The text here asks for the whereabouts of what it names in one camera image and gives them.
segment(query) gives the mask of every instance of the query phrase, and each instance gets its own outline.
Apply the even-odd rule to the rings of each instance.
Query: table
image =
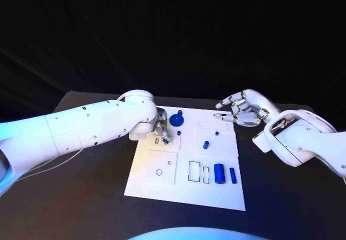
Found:
[[[55,112],[118,96],[71,91]],[[154,102],[213,110],[218,100],[156,97]],[[313,110],[294,104],[278,107]],[[13,185],[0,197],[0,239],[115,240],[192,226],[268,239],[345,239],[343,179],[317,159],[294,168],[272,152],[262,153],[252,143],[262,127],[235,125],[245,212],[124,196],[137,147],[125,136],[87,148],[61,167]]]

